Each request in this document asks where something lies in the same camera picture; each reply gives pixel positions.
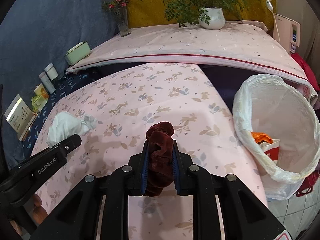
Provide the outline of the person's left hand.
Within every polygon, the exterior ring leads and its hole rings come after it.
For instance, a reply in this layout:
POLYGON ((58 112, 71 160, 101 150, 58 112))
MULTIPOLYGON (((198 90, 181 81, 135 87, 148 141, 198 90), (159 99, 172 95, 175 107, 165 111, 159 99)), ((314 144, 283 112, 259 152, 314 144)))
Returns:
POLYGON ((47 216, 48 213, 42 206, 41 198, 37 194, 33 194, 25 204, 14 211, 9 222, 19 236, 26 233, 32 235, 47 216))

